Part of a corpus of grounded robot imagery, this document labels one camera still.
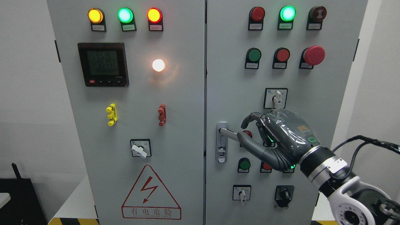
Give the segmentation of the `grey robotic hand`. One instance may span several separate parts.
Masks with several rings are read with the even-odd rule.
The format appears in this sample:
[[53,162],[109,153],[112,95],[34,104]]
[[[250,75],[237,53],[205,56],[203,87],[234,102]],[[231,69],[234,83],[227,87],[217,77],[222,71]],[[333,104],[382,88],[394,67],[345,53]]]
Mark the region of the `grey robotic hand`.
[[253,112],[244,119],[241,128],[245,129],[251,121],[256,121],[264,140],[272,138],[275,141],[276,148],[267,149],[244,132],[237,133],[238,141],[248,152],[274,170],[287,170],[299,163],[311,149],[321,147],[316,134],[305,120],[287,109],[273,110],[268,114]]

